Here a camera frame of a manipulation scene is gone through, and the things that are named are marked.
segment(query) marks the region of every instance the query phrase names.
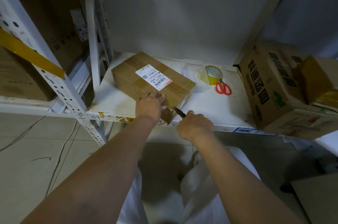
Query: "person's left hand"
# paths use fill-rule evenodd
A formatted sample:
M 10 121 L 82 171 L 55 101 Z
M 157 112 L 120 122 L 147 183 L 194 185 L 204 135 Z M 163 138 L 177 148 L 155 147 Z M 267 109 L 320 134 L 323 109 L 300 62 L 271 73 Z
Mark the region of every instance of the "person's left hand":
M 152 92 L 146 92 L 142 95 L 139 101 L 136 102 L 135 116 L 150 118 L 154 125 L 156 125 L 161 118 L 161 112 L 167 108 L 167 106 L 161 106 L 166 96 L 162 94 L 156 98 L 156 90 Z

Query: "power cord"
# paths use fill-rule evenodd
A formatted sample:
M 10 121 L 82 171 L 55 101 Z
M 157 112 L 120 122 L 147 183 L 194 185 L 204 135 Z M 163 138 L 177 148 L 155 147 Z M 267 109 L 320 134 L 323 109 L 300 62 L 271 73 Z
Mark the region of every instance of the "power cord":
M 38 119 L 34 124 L 32 124 L 32 126 L 29 126 L 23 133 L 20 134 L 19 137 L 17 137 L 16 139 L 14 139 L 11 143 L 9 143 L 7 146 L 5 146 L 4 148 L 0 149 L 0 152 L 5 150 L 6 148 L 9 148 L 10 146 L 14 145 L 16 142 L 18 142 L 20 139 L 22 139 L 32 128 L 35 124 L 37 124 L 40 120 L 42 120 L 43 118 L 45 118 L 45 116 L 42 116 L 40 119 Z
M 75 125 L 74 125 L 74 128 L 73 128 L 72 132 L 70 133 L 70 135 L 68 136 L 68 138 L 65 140 L 64 144 L 62 145 L 62 148 L 61 148 L 59 157 L 57 158 L 57 164 L 55 165 L 55 168 L 54 168 L 53 174 L 52 174 L 52 178 L 50 179 L 50 182 L 49 182 L 49 185 L 48 185 L 48 189 L 47 189 L 47 192 L 46 192 L 46 194 L 45 194 L 45 198 L 48 196 L 48 192 L 49 192 L 49 189 L 50 189 L 50 187 L 51 187 L 51 185 L 52 185 L 52 181 L 53 181 L 53 178 L 54 178 L 54 176 L 55 176 L 55 172 L 57 171 L 57 167 L 58 167 L 59 164 L 60 164 L 60 159 L 61 159 L 62 152 L 63 152 L 63 150 L 64 150 L 64 148 L 65 148 L 65 145 L 66 145 L 67 141 L 68 141 L 68 140 L 70 139 L 70 137 L 73 135 L 73 133 L 74 133 L 74 131 L 75 131 L 75 128 L 76 128 L 76 125 L 77 125 L 77 121 L 75 122 Z

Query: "person's left arm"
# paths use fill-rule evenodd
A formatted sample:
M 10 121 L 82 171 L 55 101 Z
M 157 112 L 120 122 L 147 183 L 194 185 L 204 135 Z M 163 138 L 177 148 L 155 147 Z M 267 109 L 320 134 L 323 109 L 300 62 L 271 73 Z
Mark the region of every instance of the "person's left arm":
M 116 223 L 132 185 L 137 161 L 158 123 L 165 96 L 146 93 L 136 118 L 84 161 L 21 224 Z

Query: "brown cardboard box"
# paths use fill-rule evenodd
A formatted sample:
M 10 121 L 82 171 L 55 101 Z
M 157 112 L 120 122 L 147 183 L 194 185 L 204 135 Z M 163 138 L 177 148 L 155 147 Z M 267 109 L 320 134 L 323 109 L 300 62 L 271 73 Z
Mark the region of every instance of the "brown cardboard box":
M 294 74 L 309 104 L 338 112 L 338 61 L 309 56 Z
M 88 41 L 80 40 L 70 14 L 70 10 L 81 11 L 80 1 L 20 0 L 20 2 L 61 67 L 69 74 L 82 53 L 88 50 Z M 23 42 L 32 46 L 29 40 Z
M 176 115 L 172 106 L 183 107 L 196 85 L 144 52 L 133 55 L 113 68 L 112 76 L 115 86 L 134 100 L 147 91 L 156 90 L 158 94 L 165 94 L 163 105 L 167 109 L 162 112 L 161 118 L 167 123 Z
M 55 92 L 31 63 L 0 46 L 0 95 L 50 101 Z
M 338 113 L 306 104 L 291 69 L 302 58 L 292 47 L 257 42 L 241 60 L 244 86 L 258 129 L 305 139 L 338 129 Z

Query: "yellow tape roll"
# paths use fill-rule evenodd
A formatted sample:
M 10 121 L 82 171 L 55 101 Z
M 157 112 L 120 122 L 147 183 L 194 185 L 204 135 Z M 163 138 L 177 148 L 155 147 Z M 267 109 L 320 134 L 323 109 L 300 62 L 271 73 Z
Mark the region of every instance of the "yellow tape roll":
M 0 45 L 37 67 L 65 79 L 65 71 L 0 28 Z
M 216 85 L 222 78 L 222 71 L 216 66 L 206 66 L 206 74 L 208 75 L 209 85 Z

